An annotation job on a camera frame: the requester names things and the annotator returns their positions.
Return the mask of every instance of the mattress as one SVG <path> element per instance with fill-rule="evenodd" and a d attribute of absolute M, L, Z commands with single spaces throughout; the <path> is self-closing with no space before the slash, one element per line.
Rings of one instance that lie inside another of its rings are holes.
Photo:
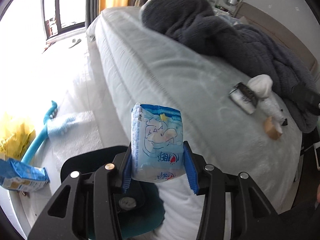
<path fill-rule="evenodd" d="M 179 109 L 184 140 L 193 152 L 225 173 L 248 172 L 279 209 L 294 180 L 302 134 L 277 95 L 289 125 L 274 141 L 263 130 L 267 116 L 260 109 L 247 115 L 228 98 L 232 86 L 246 83 L 248 76 L 220 58 L 203 57 L 145 29 L 139 8 L 105 9 L 87 35 L 96 39 L 107 86 L 128 138 L 136 102 Z M 204 197 L 193 194 L 185 175 L 157 186 L 165 219 L 148 239 L 195 239 Z M 227 203 L 227 220 L 229 211 Z"/>

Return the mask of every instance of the headboard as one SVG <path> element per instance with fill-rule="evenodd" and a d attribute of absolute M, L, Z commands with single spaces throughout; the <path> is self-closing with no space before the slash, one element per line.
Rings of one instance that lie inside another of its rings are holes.
<path fill-rule="evenodd" d="M 318 62 L 308 48 L 291 31 L 268 14 L 245 2 L 242 2 L 238 6 L 234 15 L 234 17 L 238 19 L 242 16 L 247 19 L 249 24 L 255 25 L 275 41 L 291 49 L 311 71 L 316 79 L 318 90 L 320 91 L 320 70 Z"/>

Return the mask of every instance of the screw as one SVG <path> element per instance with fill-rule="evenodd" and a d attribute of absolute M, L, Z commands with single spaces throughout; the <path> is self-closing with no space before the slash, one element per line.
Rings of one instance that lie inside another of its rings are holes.
<path fill-rule="evenodd" d="M 137 206 L 137 202 L 132 197 L 123 197 L 119 200 L 119 206 L 123 210 L 132 210 Z"/>
<path fill-rule="evenodd" d="M 104 166 L 106 170 L 113 170 L 115 168 L 115 165 L 113 163 L 108 163 Z"/>
<path fill-rule="evenodd" d="M 79 171 L 73 171 L 73 172 L 71 172 L 70 177 L 77 178 L 79 175 L 80 175 Z"/>
<path fill-rule="evenodd" d="M 246 172 L 241 172 L 241 173 L 240 173 L 240 178 L 241 178 L 241 179 L 247 179 L 247 178 L 249 178 L 249 175 L 248 175 L 248 173 L 246 173 Z"/>
<path fill-rule="evenodd" d="M 206 171 L 213 171 L 214 170 L 214 166 L 212 164 L 207 164 L 206 166 L 204 166 L 204 169 Z"/>

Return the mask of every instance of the snack package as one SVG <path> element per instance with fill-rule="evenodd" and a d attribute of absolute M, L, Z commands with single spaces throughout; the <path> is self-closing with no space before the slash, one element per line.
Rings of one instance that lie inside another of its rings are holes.
<path fill-rule="evenodd" d="M 36 168 L 9 158 L 0 159 L 0 185 L 9 190 L 31 192 L 49 182 L 45 168 Z"/>
<path fill-rule="evenodd" d="M 185 173 L 180 111 L 137 103 L 131 115 L 132 178 L 163 182 Z"/>

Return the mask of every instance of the floor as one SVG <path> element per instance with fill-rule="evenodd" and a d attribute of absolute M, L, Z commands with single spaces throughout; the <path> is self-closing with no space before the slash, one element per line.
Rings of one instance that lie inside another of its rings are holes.
<path fill-rule="evenodd" d="M 302 173 L 297 195 L 293 206 L 304 202 L 315 200 L 317 188 L 320 184 L 320 171 L 316 166 L 316 156 L 314 149 L 309 149 L 303 157 Z"/>

